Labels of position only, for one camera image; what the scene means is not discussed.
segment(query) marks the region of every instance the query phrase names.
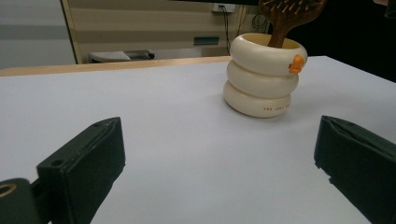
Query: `stacked rings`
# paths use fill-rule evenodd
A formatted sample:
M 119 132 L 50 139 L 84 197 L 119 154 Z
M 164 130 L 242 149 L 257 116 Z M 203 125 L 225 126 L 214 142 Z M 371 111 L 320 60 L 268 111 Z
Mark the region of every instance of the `stacked rings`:
M 271 118 L 286 111 L 307 60 L 299 43 L 285 39 L 283 49 L 267 47 L 270 35 L 245 34 L 231 45 L 224 99 L 241 113 Z

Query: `white tabletop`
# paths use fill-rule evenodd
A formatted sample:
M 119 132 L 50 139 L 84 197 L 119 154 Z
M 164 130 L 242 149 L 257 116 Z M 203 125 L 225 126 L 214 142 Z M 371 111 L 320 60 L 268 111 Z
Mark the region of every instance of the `white tabletop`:
M 396 84 L 309 58 L 289 110 L 255 119 L 222 97 L 227 63 L 0 77 L 0 180 L 92 123 L 121 117 L 127 164 L 92 223 L 369 223 L 315 166 L 322 115 L 396 142 Z

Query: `wooden brush handle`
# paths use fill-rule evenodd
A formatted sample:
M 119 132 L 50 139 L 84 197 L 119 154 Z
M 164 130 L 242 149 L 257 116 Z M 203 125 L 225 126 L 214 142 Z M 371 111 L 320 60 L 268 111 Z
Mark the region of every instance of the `wooden brush handle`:
M 259 8 L 274 31 L 268 47 L 282 48 L 286 34 L 292 28 L 314 20 L 327 0 L 260 0 Z

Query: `dark background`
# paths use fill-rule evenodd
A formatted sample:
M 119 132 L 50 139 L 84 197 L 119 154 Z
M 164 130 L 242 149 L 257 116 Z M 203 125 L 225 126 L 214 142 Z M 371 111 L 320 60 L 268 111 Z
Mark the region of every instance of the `dark background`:
M 257 6 L 258 0 L 185 0 Z M 326 55 L 396 82 L 396 20 L 373 0 L 328 0 L 314 21 L 292 29 L 287 38 L 309 56 Z

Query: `white wall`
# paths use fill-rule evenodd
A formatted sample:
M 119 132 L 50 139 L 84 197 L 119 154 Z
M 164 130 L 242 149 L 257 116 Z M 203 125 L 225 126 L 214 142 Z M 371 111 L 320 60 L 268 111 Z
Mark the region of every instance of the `white wall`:
M 74 63 L 60 0 L 0 1 L 0 69 Z

